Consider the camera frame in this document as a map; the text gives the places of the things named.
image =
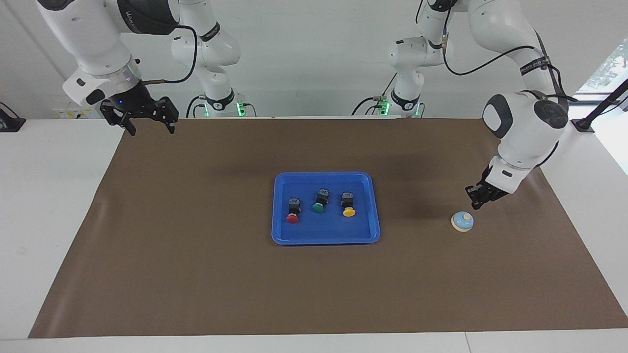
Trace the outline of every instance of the red button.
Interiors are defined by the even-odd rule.
[[[295,216],[293,214],[289,215],[286,218],[286,220],[288,221],[288,223],[292,223],[292,224],[299,223],[299,217],[297,217],[297,216]]]

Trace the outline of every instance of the yellow button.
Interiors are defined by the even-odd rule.
[[[355,210],[352,207],[347,207],[345,212],[342,212],[342,215],[345,217],[353,217],[355,216]]]

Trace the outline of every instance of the green button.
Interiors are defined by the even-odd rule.
[[[325,211],[325,208],[323,207],[323,205],[316,203],[314,204],[314,206],[312,206],[312,210],[314,210],[314,212],[321,214]]]

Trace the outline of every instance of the black stand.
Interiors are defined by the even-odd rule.
[[[602,103],[600,103],[594,111],[591,112],[584,119],[574,119],[571,123],[576,127],[576,130],[581,133],[594,133],[595,131],[591,128],[591,123],[599,117],[608,107],[613,105],[613,103],[619,99],[624,93],[628,91],[628,80],[624,81],[623,84],[619,85],[619,87],[615,90],[615,92],[611,93],[608,98],[606,98]]]
[[[17,133],[25,122],[26,119],[10,117],[0,109],[0,133]]]

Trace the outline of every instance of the light blue button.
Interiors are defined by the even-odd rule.
[[[468,212],[458,212],[452,217],[452,225],[460,232],[468,232],[473,228],[473,216]]]

